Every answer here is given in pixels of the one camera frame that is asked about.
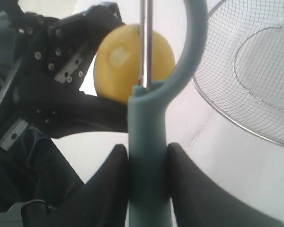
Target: white background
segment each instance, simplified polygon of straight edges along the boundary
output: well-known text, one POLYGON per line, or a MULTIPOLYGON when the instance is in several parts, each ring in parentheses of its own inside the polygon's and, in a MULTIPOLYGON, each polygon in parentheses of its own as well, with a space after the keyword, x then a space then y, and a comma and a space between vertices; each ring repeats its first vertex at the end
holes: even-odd
MULTIPOLYGON (((86 10, 98 0, 20 0, 28 9, 62 17, 86 10)), ((127 24, 139 22, 139 0, 115 0, 127 24)), ((208 0, 211 9, 217 0, 208 0)), ((171 44, 176 59, 186 34, 184 4, 180 0, 154 0, 154 29, 171 44)), ((82 88, 95 94, 92 66, 82 88)), ((222 188, 258 210, 284 222, 284 148, 243 131, 216 113, 192 83, 170 104, 168 142, 179 142, 198 166, 222 188)), ((117 143, 127 145, 122 133, 93 132, 55 140, 57 146, 86 182, 117 143)))

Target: lemon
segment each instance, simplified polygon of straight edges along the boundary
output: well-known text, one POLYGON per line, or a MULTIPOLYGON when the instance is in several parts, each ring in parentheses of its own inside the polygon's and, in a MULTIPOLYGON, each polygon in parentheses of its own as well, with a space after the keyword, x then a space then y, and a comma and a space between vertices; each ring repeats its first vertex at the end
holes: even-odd
MULTIPOLYGON (((140 25, 123 25, 104 38, 94 65, 98 96, 127 104, 132 87, 139 83, 140 52, 140 25)), ((153 31, 152 81, 164 80, 175 65, 168 41, 153 31)))

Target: teal peeler handle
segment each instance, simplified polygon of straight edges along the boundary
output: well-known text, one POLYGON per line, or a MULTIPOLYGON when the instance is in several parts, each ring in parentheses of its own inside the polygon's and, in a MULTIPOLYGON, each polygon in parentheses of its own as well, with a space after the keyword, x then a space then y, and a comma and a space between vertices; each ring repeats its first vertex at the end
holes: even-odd
POLYGON ((207 36, 205 0, 184 2, 186 42, 174 71, 165 81, 152 83, 149 90, 134 86, 128 100, 130 227, 172 227, 168 179, 165 178, 165 112, 197 69, 207 36))

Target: wire mesh strainer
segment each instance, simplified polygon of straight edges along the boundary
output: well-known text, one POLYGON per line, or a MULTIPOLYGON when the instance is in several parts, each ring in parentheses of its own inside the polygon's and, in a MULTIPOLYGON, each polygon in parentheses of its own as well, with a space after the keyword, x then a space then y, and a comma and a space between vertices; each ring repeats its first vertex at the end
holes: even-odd
POLYGON ((284 146, 284 0, 225 0, 208 23, 195 87, 233 123, 284 146))

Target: metal rod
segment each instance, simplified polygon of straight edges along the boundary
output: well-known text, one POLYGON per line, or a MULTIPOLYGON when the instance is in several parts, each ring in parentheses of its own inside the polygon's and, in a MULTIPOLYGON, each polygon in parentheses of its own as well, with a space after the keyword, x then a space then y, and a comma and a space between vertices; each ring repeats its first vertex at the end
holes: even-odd
POLYGON ((152 65, 152 0, 141 0, 141 76, 140 85, 148 89, 151 84, 152 65))

